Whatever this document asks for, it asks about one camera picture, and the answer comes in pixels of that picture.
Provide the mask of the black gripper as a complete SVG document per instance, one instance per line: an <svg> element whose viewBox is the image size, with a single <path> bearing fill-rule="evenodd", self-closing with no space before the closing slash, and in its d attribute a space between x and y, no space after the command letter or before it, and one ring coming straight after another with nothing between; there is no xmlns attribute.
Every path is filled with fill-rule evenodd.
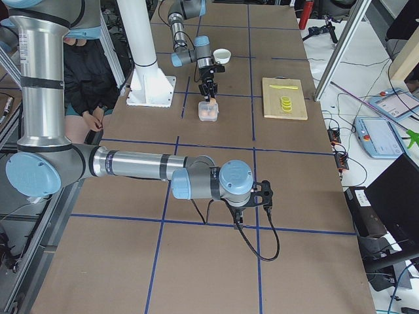
<svg viewBox="0 0 419 314"><path fill-rule="evenodd" d="M201 83L198 85L200 94L204 96L205 101L217 97L217 83L214 81L214 74L217 72L216 67L199 68Z"/></svg>
<svg viewBox="0 0 419 314"><path fill-rule="evenodd" d="M234 206L227 202L227 207L234 222L234 229L241 230L243 228L242 212L250 207L262 206L266 212L269 222L272 222L272 197L273 191L270 182L263 180L262 182L255 182L251 189L248 201L241 206Z"/></svg>

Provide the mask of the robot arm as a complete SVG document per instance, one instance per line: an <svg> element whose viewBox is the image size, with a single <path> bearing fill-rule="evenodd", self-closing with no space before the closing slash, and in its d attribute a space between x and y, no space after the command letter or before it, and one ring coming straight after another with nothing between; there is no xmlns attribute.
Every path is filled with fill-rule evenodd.
<svg viewBox="0 0 419 314"><path fill-rule="evenodd" d="M170 181L178 199L226 203L237 220L247 207L272 210L268 181L255 182L243 161L217 167L207 156L124 152L74 144L64 130L64 43L101 37L98 1L7 1L18 30L24 136L6 165L7 178L26 196L41 197L86 177L114 175Z"/></svg>
<svg viewBox="0 0 419 314"><path fill-rule="evenodd" d="M184 30L185 20L203 16L205 13L205 1L174 1L168 11L168 25L173 39L173 66L182 67L195 63L201 81L198 85L200 93L206 101L213 104L217 94L214 74L225 72L225 67L215 61L208 36L198 36L191 40Z"/></svg>

